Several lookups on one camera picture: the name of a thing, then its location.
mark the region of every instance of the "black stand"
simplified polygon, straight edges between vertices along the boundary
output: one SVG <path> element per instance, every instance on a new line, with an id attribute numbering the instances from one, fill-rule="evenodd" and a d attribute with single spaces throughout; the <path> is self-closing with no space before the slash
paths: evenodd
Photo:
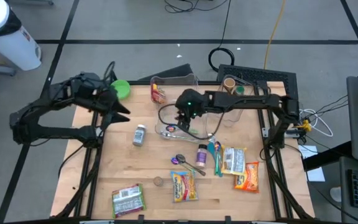
<path id="1" fill-rule="evenodd" d="M 341 156 L 352 157 L 352 142 L 348 141 L 330 150 L 319 153 L 303 160 L 305 171 L 313 170 L 321 166 L 339 161 Z"/>

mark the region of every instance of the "yellow clamp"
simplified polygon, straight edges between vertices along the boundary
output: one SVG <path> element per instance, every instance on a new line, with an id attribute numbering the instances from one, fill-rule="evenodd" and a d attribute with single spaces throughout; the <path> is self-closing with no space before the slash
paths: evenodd
<path id="1" fill-rule="evenodd" d="M 295 128 L 303 128 L 306 132 L 310 132 L 310 131 L 311 131 L 311 125 L 310 125 L 308 119 L 304 119 L 304 120 L 303 120 L 303 124 L 300 125 L 300 126 L 295 126 Z"/>

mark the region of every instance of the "white cable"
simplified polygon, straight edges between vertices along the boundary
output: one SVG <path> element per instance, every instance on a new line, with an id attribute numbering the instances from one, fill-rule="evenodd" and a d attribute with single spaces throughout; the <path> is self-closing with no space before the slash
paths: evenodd
<path id="1" fill-rule="evenodd" d="M 325 135 L 325 136 L 328 136 L 328 137 L 333 137 L 333 136 L 334 136 L 334 133 L 333 133 L 333 131 L 331 130 L 331 128 L 329 128 L 328 124 L 325 123 L 325 121 L 317 115 L 317 113 L 316 113 L 315 110 L 312 110 L 312 109 L 304 109 L 304 110 L 301 110 L 301 109 L 299 109 L 299 115 L 300 115 L 300 116 L 302 115 L 303 112 L 309 113 L 309 114 L 311 114 L 311 116 L 315 116 L 315 117 L 316 117 L 316 119 L 314 119 L 314 120 L 315 120 L 314 124 L 310 124 L 311 127 L 312 127 L 314 130 L 316 130 L 316 131 L 320 132 L 321 134 L 323 134 L 323 135 Z M 327 134 L 327 133 L 321 131 L 320 129 L 316 128 L 317 122 L 318 122 L 319 120 L 320 120 L 320 121 L 322 122 L 322 124 L 328 129 L 329 134 Z"/>

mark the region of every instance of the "green lid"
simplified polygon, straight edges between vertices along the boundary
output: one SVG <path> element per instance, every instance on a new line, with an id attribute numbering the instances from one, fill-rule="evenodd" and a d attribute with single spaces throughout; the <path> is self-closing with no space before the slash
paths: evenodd
<path id="1" fill-rule="evenodd" d="M 244 92 L 245 92 L 245 88 L 243 87 L 243 86 L 237 86 L 237 88 L 236 88 L 236 93 L 238 94 L 238 95 L 243 95 L 244 94 Z"/>
<path id="2" fill-rule="evenodd" d="M 116 80 L 111 85 L 117 90 L 117 96 L 120 100 L 127 98 L 131 92 L 131 86 L 126 80 Z"/>

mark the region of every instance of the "clear plastic bin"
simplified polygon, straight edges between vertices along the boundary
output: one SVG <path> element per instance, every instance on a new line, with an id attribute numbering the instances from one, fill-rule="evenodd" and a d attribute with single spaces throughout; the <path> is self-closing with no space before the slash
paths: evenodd
<path id="1" fill-rule="evenodd" d="M 156 101 L 155 98 L 151 100 L 156 104 L 156 107 L 160 109 L 166 104 L 175 104 L 177 98 L 183 93 L 183 86 L 187 88 L 192 88 L 198 91 L 198 78 L 194 74 L 189 74 L 185 77 L 173 77 L 173 78 L 160 78 L 153 77 L 150 81 L 151 91 L 153 88 L 158 88 L 163 92 L 163 100 Z M 177 124 L 175 119 L 178 116 L 178 109 L 172 105 L 164 108 L 161 112 L 161 118 L 166 123 Z M 207 115 L 204 114 L 202 117 L 196 117 L 191 120 L 189 132 L 198 136 L 200 138 L 207 137 L 206 131 L 206 121 Z M 165 139 L 179 139 L 186 140 L 191 142 L 199 142 L 198 139 L 191 137 L 189 134 L 184 133 L 177 127 L 168 127 L 166 124 L 163 124 L 157 115 L 157 124 L 155 125 L 155 132 Z"/>
<path id="2" fill-rule="evenodd" d="M 225 87 L 225 80 L 227 79 L 232 79 L 230 80 L 231 82 L 234 81 L 233 84 L 233 88 L 228 88 Z M 251 95 L 252 91 L 253 91 L 253 87 L 252 84 L 244 81 L 240 78 L 237 78 L 233 75 L 225 75 L 223 78 L 223 81 L 221 83 L 221 85 L 218 88 L 218 91 L 225 91 L 225 92 L 229 92 L 232 95 L 244 95 L 244 96 L 249 96 Z M 222 124 L 227 126 L 227 127 L 231 127 L 233 126 L 234 123 L 236 123 L 242 114 L 242 110 L 232 110 L 230 112 L 227 112 L 224 114 L 223 119 L 222 119 Z"/>

